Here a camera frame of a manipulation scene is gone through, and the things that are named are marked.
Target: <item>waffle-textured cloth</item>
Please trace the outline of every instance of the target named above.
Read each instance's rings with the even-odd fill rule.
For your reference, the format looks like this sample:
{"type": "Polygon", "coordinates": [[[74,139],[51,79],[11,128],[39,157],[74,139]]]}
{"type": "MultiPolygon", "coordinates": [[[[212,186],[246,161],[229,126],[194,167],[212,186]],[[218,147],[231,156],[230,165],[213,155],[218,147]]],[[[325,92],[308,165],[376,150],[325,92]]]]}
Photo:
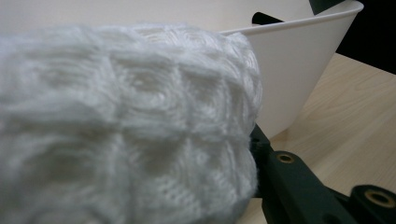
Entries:
{"type": "Polygon", "coordinates": [[[71,26],[0,40],[0,223],[234,223],[262,98],[241,34],[71,26]]]}

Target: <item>white fabric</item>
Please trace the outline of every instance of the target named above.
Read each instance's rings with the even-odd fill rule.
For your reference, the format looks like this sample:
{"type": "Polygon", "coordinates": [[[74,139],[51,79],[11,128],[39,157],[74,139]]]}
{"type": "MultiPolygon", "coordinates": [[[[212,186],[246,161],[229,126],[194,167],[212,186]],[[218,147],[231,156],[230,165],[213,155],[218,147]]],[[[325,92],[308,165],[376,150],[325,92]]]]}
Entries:
{"type": "Polygon", "coordinates": [[[256,188],[247,39],[182,24],[0,40],[0,223],[234,223],[256,188]]]}

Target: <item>wood grain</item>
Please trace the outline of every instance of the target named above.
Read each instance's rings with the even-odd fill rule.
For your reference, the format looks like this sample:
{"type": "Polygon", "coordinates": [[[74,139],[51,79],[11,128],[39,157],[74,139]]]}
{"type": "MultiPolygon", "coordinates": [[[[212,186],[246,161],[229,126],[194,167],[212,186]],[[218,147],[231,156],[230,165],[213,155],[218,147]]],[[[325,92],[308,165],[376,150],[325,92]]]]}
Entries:
{"type": "MultiPolygon", "coordinates": [[[[297,120],[271,143],[346,195],[363,184],[396,192],[396,76],[334,54],[297,120]]],[[[265,223],[260,202],[238,223],[265,223]]]]}

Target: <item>knitted fabric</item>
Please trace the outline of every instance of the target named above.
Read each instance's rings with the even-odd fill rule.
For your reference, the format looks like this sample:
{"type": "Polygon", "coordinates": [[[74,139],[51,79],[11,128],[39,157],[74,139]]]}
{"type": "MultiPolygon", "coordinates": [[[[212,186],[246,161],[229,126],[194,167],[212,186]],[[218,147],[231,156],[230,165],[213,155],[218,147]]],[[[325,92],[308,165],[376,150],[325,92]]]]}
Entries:
{"type": "Polygon", "coordinates": [[[71,26],[0,40],[0,223],[235,223],[256,188],[241,34],[71,26]]]}

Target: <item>folded towel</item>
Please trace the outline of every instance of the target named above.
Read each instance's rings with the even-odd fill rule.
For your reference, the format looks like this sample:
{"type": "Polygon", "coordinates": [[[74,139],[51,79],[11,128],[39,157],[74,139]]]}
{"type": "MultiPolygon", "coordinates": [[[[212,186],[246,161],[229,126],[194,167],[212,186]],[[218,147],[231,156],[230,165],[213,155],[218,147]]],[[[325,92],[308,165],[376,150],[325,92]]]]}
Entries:
{"type": "Polygon", "coordinates": [[[241,34],[184,24],[0,38],[0,223],[235,223],[261,105],[241,34]]]}

